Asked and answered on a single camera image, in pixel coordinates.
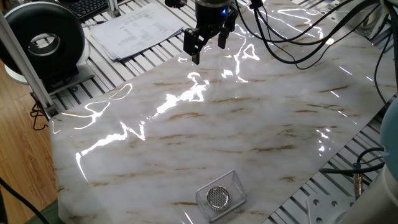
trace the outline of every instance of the keyboard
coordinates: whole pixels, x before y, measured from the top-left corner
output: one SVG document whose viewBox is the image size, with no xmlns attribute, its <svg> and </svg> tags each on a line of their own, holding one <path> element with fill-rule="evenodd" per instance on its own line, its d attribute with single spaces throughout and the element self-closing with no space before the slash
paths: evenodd
<svg viewBox="0 0 398 224">
<path fill-rule="evenodd" d="M 107 8 L 107 0 L 79 0 L 68 7 L 80 22 L 85 22 Z"/>
</svg>

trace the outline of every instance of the metal bracket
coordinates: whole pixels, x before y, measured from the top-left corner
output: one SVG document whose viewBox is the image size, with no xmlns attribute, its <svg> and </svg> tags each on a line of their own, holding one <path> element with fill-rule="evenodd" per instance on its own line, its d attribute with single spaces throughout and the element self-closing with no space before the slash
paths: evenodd
<svg viewBox="0 0 398 224">
<path fill-rule="evenodd" d="M 336 224 L 354 203 L 354 197 L 310 195 L 307 199 L 308 223 Z"/>
</svg>

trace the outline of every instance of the metal pole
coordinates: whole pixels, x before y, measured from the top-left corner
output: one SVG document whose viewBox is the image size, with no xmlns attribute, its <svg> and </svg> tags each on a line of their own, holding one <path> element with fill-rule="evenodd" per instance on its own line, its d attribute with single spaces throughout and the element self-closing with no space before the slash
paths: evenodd
<svg viewBox="0 0 398 224">
<path fill-rule="evenodd" d="M 24 50 L 19 44 L 2 13 L 0 13 L 0 40 L 8 50 L 12 59 L 14 59 L 23 76 L 25 76 L 28 84 L 32 88 L 32 91 L 36 95 L 37 99 L 41 102 L 43 107 L 45 109 L 52 107 L 53 102 L 49 94 L 45 90 L 43 83 L 37 76 L 36 71 L 33 69 L 32 64 L 27 58 Z"/>
<path fill-rule="evenodd" d="M 108 0 L 109 14 L 112 18 L 120 16 L 118 0 Z"/>
</svg>

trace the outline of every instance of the metal grating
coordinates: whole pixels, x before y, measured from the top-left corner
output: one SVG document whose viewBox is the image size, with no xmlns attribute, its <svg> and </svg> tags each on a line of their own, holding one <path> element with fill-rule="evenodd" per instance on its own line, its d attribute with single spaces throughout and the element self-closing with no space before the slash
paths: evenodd
<svg viewBox="0 0 398 224">
<path fill-rule="evenodd" d="M 338 1 L 332 0 L 292 0 L 294 3 L 314 10 L 330 10 Z M 150 2 L 161 4 L 166 10 L 181 19 L 185 27 L 195 27 L 195 3 L 188 0 L 187 7 L 170 9 L 165 6 L 163 0 L 135 0 L 120 5 L 122 14 L 139 9 Z M 107 12 L 95 16 L 87 21 L 99 22 L 107 21 L 110 16 Z M 90 44 L 91 53 L 88 65 L 95 73 L 95 77 L 83 83 L 79 83 L 67 90 L 52 96 L 59 111 L 68 110 L 76 105 L 82 104 L 92 97 L 100 96 L 126 80 L 130 80 L 161 63 L 179 55 L 183 50 L 183 33 L 165 40 L 162 43 L 151 47 L 137 55 L 125 58 L 122 61 L 113 61 L 108 58 L 91 36 L 88 28 L 84 28 L 86 39 Z M 387 36 L 391 28 L 386 26 L 373 44 L 382 49 L 386 43 Z M 389 42 L 386 55 L 393 57 L 392 41 Z M 382 118 L 376 116 L 369 124 L 363 128 L 339 153 L 337 153 L 323 168 L 352 169 L 352 163 L 357 156 L 369 147 L 379 147 L 379 135 Z M 379 154 L 368 154 L 364 156 L 363 162 L 374 159 Z M 367 166 L 374 166 L 380 161 L 373 161 Z M 364 178 L 372 181 L 378 175 L 378 171 L 367 173 Z M 309 195 L 347 195 L 353 196 L 353 179 L 339 174 L 316 173 L 306 184 L 294 193 L 283 205 L 281 205 L 263 224 L 283 224 L 283 223 L 308 223 L 306 200 Z"/>
</svg>

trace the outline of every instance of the cable connector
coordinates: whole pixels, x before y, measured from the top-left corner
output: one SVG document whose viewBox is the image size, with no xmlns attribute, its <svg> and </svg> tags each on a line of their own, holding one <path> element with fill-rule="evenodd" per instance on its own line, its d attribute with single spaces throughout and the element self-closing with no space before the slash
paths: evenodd
<svg viewBox="0 0 398 224">
<path fill-rule="evenodd" d="M 260 8 L 262 6 L 263 6 L 262 0 L 252 0 L 249 7 L 251 9 L 258 9 L 258 8 Z"/>
</svg>

